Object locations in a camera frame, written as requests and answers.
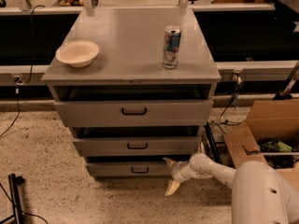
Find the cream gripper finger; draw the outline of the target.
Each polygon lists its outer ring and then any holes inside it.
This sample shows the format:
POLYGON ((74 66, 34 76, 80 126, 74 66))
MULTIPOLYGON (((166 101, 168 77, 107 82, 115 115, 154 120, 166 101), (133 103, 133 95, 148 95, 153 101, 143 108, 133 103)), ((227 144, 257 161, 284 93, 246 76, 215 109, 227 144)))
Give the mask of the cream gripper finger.
POLYGON ((165 196, 170 196, 172 194, 174 194, 177 189, 179 188, 180 183, 176 180, 170 180, 167 186, 167 189, 165 191, 165 196))
POLYGON ((172 159, 169 159, 167 157, 164 157, 164 161, 166 162, 166 165, 169 167, 169 168, 174 168, 178 163, 172 159))

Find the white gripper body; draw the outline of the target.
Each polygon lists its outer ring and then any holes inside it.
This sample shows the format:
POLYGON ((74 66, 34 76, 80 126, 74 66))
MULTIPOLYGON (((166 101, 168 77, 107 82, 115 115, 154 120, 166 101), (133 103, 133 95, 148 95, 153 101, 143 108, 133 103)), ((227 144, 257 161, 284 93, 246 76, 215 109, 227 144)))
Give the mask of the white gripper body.
POLYGON ((188 161, 176 161, 171 167, 171 176, 177 182, 184 182, 197 177, 197 172, 188 161))

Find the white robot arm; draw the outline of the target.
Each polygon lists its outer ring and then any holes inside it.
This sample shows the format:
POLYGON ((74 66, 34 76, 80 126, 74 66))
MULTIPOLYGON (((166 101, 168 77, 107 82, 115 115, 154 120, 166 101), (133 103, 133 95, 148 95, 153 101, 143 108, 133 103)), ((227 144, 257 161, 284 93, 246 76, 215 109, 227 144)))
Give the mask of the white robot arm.
POLYGON ((165 160, 172 195, 189 179, 214 177, 232 191, 232 224, 292 224, 299 220, 299 191, 278 171, 261 161, 230 168, 197 152, 188 161, 165 160))

